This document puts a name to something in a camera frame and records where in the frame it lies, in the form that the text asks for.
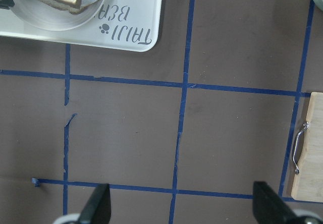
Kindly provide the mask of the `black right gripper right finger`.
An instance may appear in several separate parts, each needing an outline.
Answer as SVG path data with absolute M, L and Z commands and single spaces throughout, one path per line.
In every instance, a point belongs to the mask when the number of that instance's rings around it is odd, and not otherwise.
M 259 224 L 303 223 L 303 218 L 297 216 L 273 189 L 262 181 L 253 183 L 252 211 Z

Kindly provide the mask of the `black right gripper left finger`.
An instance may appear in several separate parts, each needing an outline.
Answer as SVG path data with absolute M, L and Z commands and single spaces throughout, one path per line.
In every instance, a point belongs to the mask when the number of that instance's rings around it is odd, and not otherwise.
M 78 223 L 110 223 L 111 195 L 109 184 L 95 187 L 78 217 Z

